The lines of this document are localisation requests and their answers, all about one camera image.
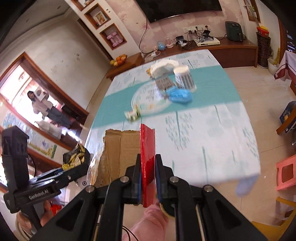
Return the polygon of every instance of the metal screw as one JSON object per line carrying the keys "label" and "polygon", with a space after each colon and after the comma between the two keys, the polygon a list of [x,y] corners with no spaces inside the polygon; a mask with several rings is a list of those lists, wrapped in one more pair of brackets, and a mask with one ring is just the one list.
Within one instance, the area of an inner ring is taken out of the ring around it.
{"label": "metal screw", "polygon": [[212,187],[211,185],[206,185],[206,186],[204,187],[204,190],[205,190],[206,192],[212,192],[212,191],[213,191],[213,187]]}
{"label": "metal screw", "polygon": [[123,177],[120,178],[120,181],[121,181],[122,183],[127,183],[127,182],[129,181],[129,177],[127,177],[127,176],[123,176]]}
{"label": "metal screw", "polygon": [[172,176],[172,177],[170,177],[170,181],[171,181],[172,183],[177,183],[177,182],[179,181],[179,178],[177,178],[177,177],[175,177],[175,176]]}
{"label": "metal screw", "polygon": [[85,191],[87,191],[88,193],[91,193],[95,190],[95,187],[92,185],[89,185],[85,188]]}

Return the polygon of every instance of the human hand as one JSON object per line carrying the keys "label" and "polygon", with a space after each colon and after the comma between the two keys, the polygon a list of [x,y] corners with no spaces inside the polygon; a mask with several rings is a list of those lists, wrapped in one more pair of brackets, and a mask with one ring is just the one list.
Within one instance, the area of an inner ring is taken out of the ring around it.
{"label": "human hand", "polygon": [[[46,200],[44,203],[44,211],[45,213],[43,214],[40,224],[43,227],[54,215],[50,209],[50,202]],[[21,225],[22,229],[26,231],[27,233],[31,233],[32,229],[32,223],[31,221],[23,215],[21,212],[17,213],[17,221]]]}

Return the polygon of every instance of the fruit bowl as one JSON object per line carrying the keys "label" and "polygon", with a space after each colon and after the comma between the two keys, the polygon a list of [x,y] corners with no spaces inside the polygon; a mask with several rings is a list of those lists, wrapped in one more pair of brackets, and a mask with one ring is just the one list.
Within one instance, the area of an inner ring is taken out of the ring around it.
{"label": "fruit bowl", "polygon": [[120,55],[118,56],[116,59],[114,60],[111,60],[110,61],[110,64],[114,67],[118,67],[120,65],[123,65],[127,59],[127,55],[126,54],[123,54],[123,55]]}

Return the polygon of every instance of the white router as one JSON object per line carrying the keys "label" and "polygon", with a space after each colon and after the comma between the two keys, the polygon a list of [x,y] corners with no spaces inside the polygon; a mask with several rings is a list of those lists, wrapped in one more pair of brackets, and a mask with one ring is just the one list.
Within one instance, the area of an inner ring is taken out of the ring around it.
{"label": "white router", "polygon": [[216,39],[215,37],[214,37],[214,39],[206,40],[204,42],[200,42],[199,39],[195,39],[194,41],[198,47],[220,44],[220,41],[218,39]]}

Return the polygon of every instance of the dark pants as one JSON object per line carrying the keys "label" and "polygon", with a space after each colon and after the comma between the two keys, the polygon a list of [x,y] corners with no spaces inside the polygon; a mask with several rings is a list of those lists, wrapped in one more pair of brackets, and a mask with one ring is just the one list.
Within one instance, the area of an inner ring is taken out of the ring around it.
{"label": "dark pants", "polygon": [[59,112],[59,110],[56,107],[52,107],[51,109],[47,109],[48,115],[47,117],[49,119],[52,119],[56,123],[58,123],[61,126],[67,127],[68,129],[72,125],[72,121],[65,116],[63,113]]}

